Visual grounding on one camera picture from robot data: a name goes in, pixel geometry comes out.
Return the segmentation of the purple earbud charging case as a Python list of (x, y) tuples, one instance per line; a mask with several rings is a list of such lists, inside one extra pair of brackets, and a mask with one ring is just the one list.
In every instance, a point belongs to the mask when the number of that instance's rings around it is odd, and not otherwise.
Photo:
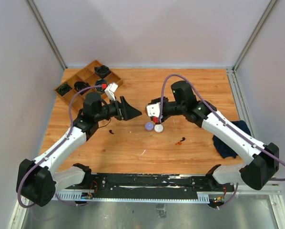
[(147, 131), (152, 131), (154, 129), (154, 124), (152, 122), (147, 122), (144, 127)]

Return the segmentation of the white charging case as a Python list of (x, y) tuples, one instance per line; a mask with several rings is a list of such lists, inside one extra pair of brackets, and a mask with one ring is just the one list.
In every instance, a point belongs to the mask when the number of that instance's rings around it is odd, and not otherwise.
[(163, 125), (162, 124), (156, 124), (154, 126), (154, 131), (157, 133), (161, 133), (163, 131)]

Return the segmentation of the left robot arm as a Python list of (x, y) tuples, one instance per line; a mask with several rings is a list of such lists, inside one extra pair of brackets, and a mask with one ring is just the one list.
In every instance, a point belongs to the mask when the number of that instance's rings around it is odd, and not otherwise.
[(18, 170), (17, 199), (21, 207), (25, 197), (32, 205), (43, 207), (54, 195), (72, 185), (86, 189), (92, 184), (91, 169), (80, 163), (58, 172), (60, 165), (78, 147), (85, 144), (99, 129), (99, 122), (115, 118), (128, 121), (141, 116), (141, 111), (128, 104), (123, 96), (106, 103), (96, 92), (86, 94), (83, 108), (76, 119), (71, 119), (67, 132), (46, 152), (33, 160), (24, 159)]

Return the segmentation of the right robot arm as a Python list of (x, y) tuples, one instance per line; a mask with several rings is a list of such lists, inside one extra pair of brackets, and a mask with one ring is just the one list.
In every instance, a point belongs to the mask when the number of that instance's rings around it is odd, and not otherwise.
[(279, 148), (256, 140), (239, 129), (211, 103), (204, 100), (188, 81), (171, 85), (174, 101), (161, 96), (146, 106), (146, 113), (156, 124), (171, 116), (183, 115), (187, 121), (209, 131), (234, 150), (242, 164), (215, 165), (206, 174), (206, 186), (216, 191), (223, 184), (244, 182), (250, 188), (261, 190), (279, 170)]

